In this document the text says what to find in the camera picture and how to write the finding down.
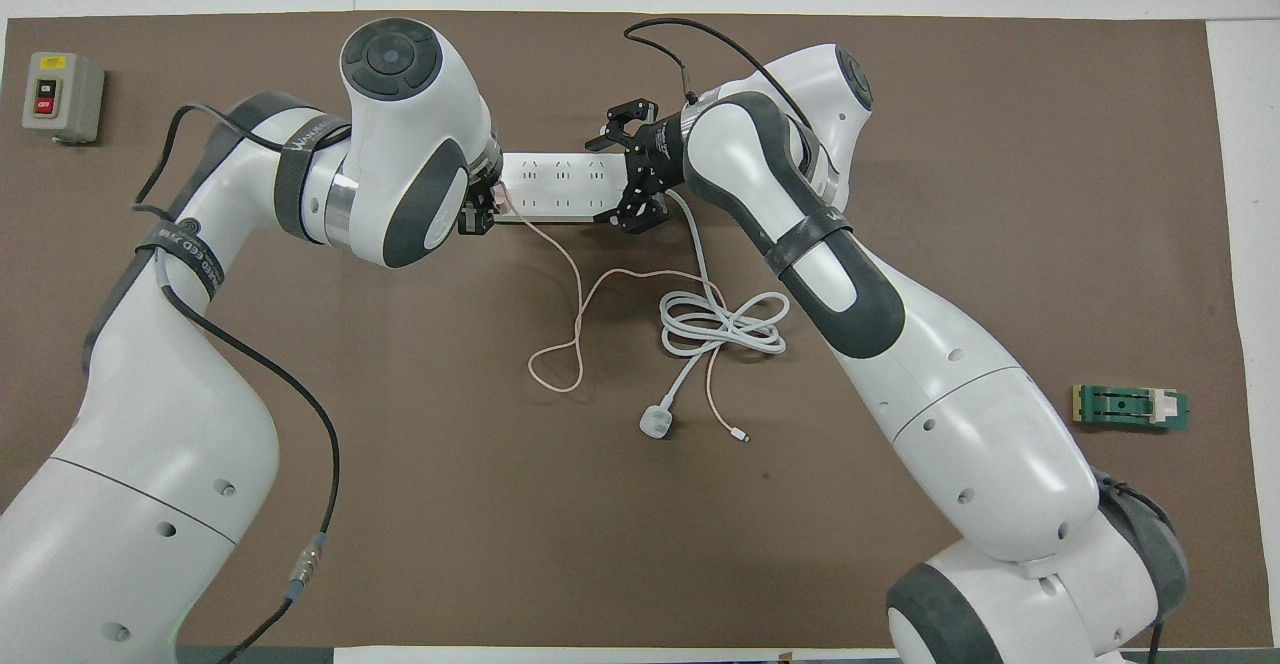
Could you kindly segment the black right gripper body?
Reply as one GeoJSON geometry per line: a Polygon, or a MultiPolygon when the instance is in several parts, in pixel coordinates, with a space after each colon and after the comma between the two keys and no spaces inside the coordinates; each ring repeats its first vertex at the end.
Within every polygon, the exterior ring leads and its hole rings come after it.
{"type": "Polygon", "coordinates": [[[643,122],[626,137],[627,202],[654,196],[685,180],[682,111],[653,122],[657,107],[627,107],[627,122],[643,122]]]}

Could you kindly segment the white power strip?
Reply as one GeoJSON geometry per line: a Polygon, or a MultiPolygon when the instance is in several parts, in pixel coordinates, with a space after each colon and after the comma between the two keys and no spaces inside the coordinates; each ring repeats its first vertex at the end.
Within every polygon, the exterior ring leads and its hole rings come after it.
{"type": "Polygon", "coordinates": [[[504,154],[502,180],[515,212],[495,223],[593,223],[627,184],[623,154],[504,154]]]}

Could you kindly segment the brown table mat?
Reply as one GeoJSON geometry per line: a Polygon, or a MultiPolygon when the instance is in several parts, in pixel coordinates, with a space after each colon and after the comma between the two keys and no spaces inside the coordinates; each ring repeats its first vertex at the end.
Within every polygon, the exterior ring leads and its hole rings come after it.
{"type": "MultiPolygon", "coordinates": [[[[338,58],[370,12],[10,20],[0,91],[0,509],[76,418],[81,348],[151,219],[128,209],[172,113],[284,90],[348,114],[338,58]],[[105,70],[99,139],[22,127],[33,52],[105,70]]],[[[1270,645],[1245,365],[1207,29],[1196,20],[707,17],[762,61],[840,43],[874,113],[854,232],[982,322],[1068,415],[1074,383],[1174,386],[1181,432],[1073,427],[1152,496],[1190,564],[1160,660],[1270,645]]],[[[681,365],[657,303],[692,264],[684,219],[643,235],[556,226],[585,280],[582,385],[532,351],[568,339],[573,278],[525,226],[451,235],[403,269],[276,228],[210,319],[321,400],[342,485],[317,578],[269,646],[879,649],[888,587],[957,539],[792,310],[788,348],[721,354],[639,431],[681,365]]]]}

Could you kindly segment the green circuit board module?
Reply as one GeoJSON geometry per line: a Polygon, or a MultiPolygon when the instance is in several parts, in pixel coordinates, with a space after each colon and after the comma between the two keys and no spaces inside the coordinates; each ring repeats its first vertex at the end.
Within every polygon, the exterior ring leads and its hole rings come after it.
{"type": "Polygon", "coordinates": [[[1185,431],[1189,400],[1161,386],[1071,386],[1071,417],[1088,427],[1185,431]]]}

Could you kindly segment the grey push-button switch box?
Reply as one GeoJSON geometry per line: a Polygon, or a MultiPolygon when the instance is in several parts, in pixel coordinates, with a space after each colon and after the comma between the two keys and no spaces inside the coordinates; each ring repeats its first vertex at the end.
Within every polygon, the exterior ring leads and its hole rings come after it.
{"type": "Polygon", "coordinates": [[[63,145],[99,139],[105,70],[84,55],[33,52],[26,81],[22,127],[63,145]]]}

